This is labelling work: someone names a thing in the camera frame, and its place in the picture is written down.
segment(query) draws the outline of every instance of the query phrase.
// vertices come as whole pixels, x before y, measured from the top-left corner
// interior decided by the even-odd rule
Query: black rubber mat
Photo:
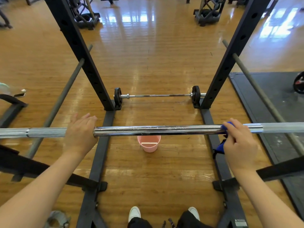
[[[304,122],[304,95],[292,87],[298,73],[251,73],[287,122]],[[253,123],[276,122],[243,73],[230,73],[229,78]],[[295,135],[304,144],[304,133]],[[260,134],[259,137],[273,164],[298,157],[284,134]],[[304,220],[304,176],[284,178],[282,184]]]

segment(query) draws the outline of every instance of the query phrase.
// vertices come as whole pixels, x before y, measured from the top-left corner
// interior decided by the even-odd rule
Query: wooden floor
[[[81,30],[93,44],[93,60],[112,95],[115,87],[123,94],[189,93],[193,85],[206,92],[225,52],[221,43],[230,40],[243,13],[234,5],[224,7],[220,22],[197,26],[193,9],[200,0],[94,0],[102,24],[94,31]],[[268,19],[260,21],[241,59],[251,71],[303,70],[303,0],[280,0]],[[27,6],[11,0],[2,7],[13,29],[0,29],[1,82],[18,90],[25,88],[28,103],[11,127],[41,127],[77,60],[43,0]],[[8,107],[1,102],[0,113]],[[80,72],[52,127],[66,126],[71,114],[90,112],[102,125],[104,110],[83,71]],[[227,80],[211,108],[216,124],[230,117],[248,123],[244,109]],[[202,124],[198,110],[188,98],[143,98],[124,100],[115,126]],[[25,154],[29,139],[7,139],[1,143]],[[62,139],[45,139],[35,160],[52,164],[61,154]],[[89,152],[76,174],[89,176],[95,149]],[[256,168],[270,165],[261,149]],[[188,207],[197,208],[201,221],[215,226],[223,207],[223,196],[213,190],[215,167],[204,136],[163,136],[154,153],[141,150],[137,138],[110,140],[103,180],[108,189],[99,196],[99,210],[109,227],[126,227],[132,206],[154,227],[169,217],[177,222]],[[31,180],[10,182],[0,174],[0,204],[5,203]],[[278,181],[267,183],[290,207]],[[261,223],[242,190],[239,191],[250,227]],[[66,186],[54,209],[71,216],[76,226],[83,199],[81,189]]]

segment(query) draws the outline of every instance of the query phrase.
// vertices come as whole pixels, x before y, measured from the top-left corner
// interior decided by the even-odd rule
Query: weight plate
[[[120,88],[115,88],[114,90],[114,101],[116,106],[121,106],[123,103],[123,99],[120,97],[121,96],[121,89]]]
[[[192,103],[199,104],[199,101],[201,99],[201,92],[199,90],[199,86],[193,86],[192,93],[193,93],[193,95],[191,97]]]
[[[304,72],[299,73],[295,78],[293,89],[299,94],[304,94]]]

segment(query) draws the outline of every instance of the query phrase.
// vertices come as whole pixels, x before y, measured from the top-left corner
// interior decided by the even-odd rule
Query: shoe
[[[193,207],[193,206],[189,207],[188,211],[190,213],[192,213],[197,220],[200,221],[200,219],[199,219],[199,213],[197,212],[197,210],[195,209],[195,207]]]
[[[137,206],[134,206],[131,208],[130,210],[130,213],[129,213],[129,220],[128,222],[131,221],[132,218],[135,218],[135,217],[138,217],[138,218],[141,218],[140,216],[140,210]]]

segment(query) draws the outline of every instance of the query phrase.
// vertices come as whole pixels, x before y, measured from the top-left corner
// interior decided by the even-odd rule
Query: black pants
[[[147,220],[142,218],[132,218],[128,224],[128,228],[152,228],[150,223]],[[199,220],[195,218],[195,216],[190,213],[188,210],[183,212],[180,219],[177,223],[177,228],[212,228],[211,226],[207,226],[201,223]]]

